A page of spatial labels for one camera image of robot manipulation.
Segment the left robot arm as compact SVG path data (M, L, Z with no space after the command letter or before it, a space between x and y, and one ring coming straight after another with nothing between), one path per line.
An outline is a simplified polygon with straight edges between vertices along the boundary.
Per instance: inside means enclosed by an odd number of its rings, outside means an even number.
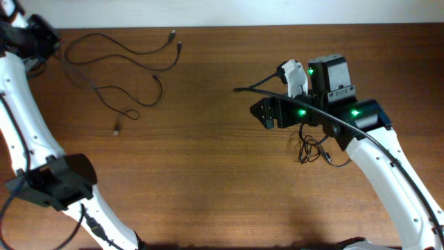
M104 201L89 159L67 155L56 142L31 94L26 73L46 57L38 46L57 40L40 16L1 11L1 132L16 174L6 187L14 197L75 219L103 249L145 249Z

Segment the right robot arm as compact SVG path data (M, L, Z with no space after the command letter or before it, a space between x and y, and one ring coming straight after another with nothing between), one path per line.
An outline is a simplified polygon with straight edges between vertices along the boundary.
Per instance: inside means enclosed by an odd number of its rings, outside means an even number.
M374 99L360 101L344 56L289 60L273 73L287 93L263 91L250 113L267 129L321 126L370 181L398 231L402 249L442 249L443 209L405 156L391 120Z

